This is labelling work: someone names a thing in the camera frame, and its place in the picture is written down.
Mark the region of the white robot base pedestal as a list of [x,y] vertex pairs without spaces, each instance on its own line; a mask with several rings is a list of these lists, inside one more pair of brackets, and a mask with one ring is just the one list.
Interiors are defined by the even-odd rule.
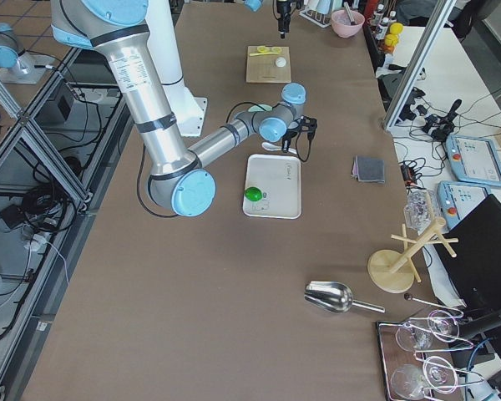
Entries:
[[195,97],[185,84],[169,2],[149,1],[146,23],[150,32],[149,53],[170,108],[175,113],[180,134],[200,137],[208,100]]

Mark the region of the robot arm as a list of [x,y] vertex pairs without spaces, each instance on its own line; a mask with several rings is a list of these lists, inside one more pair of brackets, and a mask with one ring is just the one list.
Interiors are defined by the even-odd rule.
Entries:
[[163,63],[180,61],[166,1],[53,1],[51,12],[58,42],[106,58],[152,161],[149,198],[176,215],[198,216],[210,207],[216,185],[205,166],[249,136],[276,142],[316,130],[316,120],[303,114],[305,88],[291,83],[272,109],[238,113],[186,146],[159,76]]
[[[245,0],[243,2],[252,12],[258,11],[263,3],[262,0]],[[272,15],[277,22],[280,38],[284,39],[290,32],[292,14],[296,10],[300,10],[304,2],[297,0],[274,0],[271,3]]]

